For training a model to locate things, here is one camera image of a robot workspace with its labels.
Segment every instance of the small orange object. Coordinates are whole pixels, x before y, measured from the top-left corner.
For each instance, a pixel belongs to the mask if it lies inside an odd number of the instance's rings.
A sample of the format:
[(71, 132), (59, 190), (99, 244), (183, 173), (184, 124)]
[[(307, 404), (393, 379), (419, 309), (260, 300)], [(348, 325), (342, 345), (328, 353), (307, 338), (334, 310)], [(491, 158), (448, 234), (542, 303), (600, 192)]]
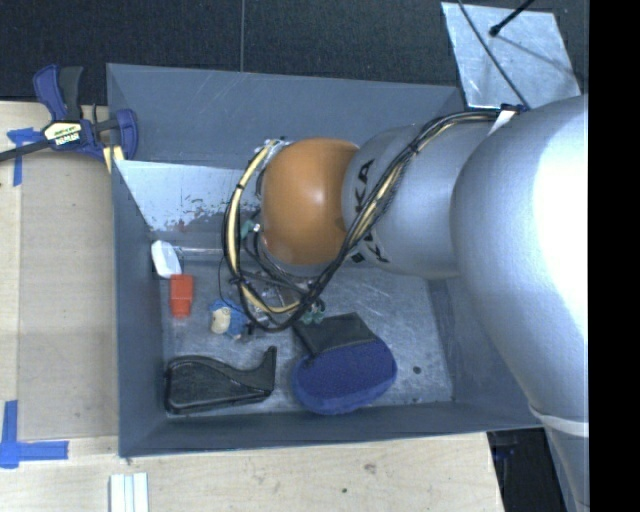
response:
[(193, 276), (173, 274), (169, 279), (169, 305), (171, 314), (176, 318), (185, 318), (191, 314), (193, 302)]

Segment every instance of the gray bin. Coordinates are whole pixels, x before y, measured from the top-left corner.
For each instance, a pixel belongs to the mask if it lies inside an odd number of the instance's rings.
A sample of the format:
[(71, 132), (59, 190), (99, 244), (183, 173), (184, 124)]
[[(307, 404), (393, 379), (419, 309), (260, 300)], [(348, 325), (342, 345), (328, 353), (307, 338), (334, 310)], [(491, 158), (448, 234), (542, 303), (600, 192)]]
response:
[[(357, 311), (390, 346), (399, 368), (383, 397), (347, 415), (320, 416), (295, 402), (289, 371), (305, 352), (291, 332), (233, 341), (208, 331), (224, 204), (254, 148), (280, 136), (362, 145), (387, 129), (462, 110), (457, 89), (125, 65), (109, 66), (108, 88), (110, 110), (133, 109), (140, 130), (135, 161), (112, 173), (121, 456), (538, 424), (458, 279), (397, 276), (366, 263), (340, 270), (323, 295), (328, 313)], [(247, 194), (251, 209), (255, 197)], [(157, 239), (206, 249), (184, 253), (185, 271), (196, 277), (188, 320), (170, 317), (167, 282), (152, 268), (150, 245)], [(231, 293), (224, 275), (222, 287)], [(198, 353), (246, 368), (272, 344), (278, 346), (276, 391), (266, 401), (189, 417), (165, 410), (163, 374), (172, 356)]]

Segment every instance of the table surface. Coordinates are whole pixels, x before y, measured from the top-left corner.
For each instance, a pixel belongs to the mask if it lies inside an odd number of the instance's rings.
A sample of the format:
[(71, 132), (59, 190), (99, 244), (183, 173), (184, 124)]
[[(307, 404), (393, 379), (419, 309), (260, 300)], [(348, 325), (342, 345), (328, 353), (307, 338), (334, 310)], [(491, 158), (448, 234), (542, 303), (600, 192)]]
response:
[[(48, 120), (0, 101), (0, 151)], [(20, 439), (70, 444), (68, 460), (0, 469), (0, 511), (107, 510), (109, 476), (137, 472), (153, 511), (504, 510), (483, 433), (119, 458), (107, 170), (48, 150), (23, 165), (14, 187), (0, 164), (0, 416), (19, 399)]]

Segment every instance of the blue sponge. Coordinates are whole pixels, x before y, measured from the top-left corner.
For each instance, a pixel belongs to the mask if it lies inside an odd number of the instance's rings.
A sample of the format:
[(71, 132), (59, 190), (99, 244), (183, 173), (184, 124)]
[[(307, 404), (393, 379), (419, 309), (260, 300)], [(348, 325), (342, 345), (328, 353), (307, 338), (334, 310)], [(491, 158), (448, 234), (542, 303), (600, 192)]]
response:
[(380, 397), (397, 374), (389, 347), (375, 338), (304, 357), (293, 370), (291, 387), (307, 409), (318, 414), (344, 414)]

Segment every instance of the clamp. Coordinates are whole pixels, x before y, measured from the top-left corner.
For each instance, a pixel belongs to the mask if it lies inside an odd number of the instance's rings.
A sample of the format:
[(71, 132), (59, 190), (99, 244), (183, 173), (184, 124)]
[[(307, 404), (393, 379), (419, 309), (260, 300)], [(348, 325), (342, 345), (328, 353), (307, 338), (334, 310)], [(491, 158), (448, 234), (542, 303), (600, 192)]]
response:
[(33, 77), (38, 97), (51, 114), (51, 122), (41, 130), (43, 139), (0, 153), (0, 162), (50, 148), (54, 151), (72, 151), (110, 164), (110, 148), (99, 138), (99, 133), (119, 129), (122, 156), (131, 159), (138, 148), (138, 127), (135, 113), (130, 109), (116, 112), (115, 119), (93, 123), (83, 119), (78, 105), (78, 84), (81, 66), (60, 67), (50, 64)]

